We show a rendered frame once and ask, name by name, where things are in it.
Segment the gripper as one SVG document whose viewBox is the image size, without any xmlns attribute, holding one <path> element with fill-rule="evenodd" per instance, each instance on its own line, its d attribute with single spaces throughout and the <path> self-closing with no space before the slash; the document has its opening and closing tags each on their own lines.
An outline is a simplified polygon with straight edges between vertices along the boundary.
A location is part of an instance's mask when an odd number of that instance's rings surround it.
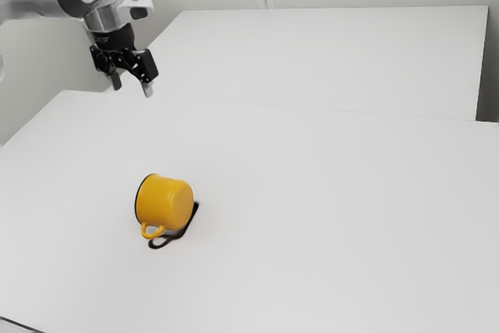
<svg viewBox="0 0 499 333">
<path fill-rule="evenodd" d="M 109 32 L 91 32 L 94 43 L 90 46 L 95 69 L 103 73 L 111 82 L 114 90 L 122 88 L 122 81 L 116 66 L 106 52 L 125 52 L 126 70 L 139 80 L 145 97 L 154 93 L 154 80 L 159 72 L 149 49 L 137 51 L 135 33 L 131 24 L 126 24 Z"/>
</svg>

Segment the yellow mug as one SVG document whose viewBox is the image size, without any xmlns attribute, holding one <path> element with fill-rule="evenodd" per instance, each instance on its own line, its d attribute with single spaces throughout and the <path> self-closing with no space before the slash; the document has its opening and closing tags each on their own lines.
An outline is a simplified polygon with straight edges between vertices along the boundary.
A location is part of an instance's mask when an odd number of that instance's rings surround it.
<svg viewBox="0 0 499 333">
<path fill-rule="evenodd" d="M 183 229 L 194 204 L 193 188 L 188 182 L 149 174 L 140 184 L 134 203 L 141 236 L 156 239 L 164 231 Z"/>
</svg>

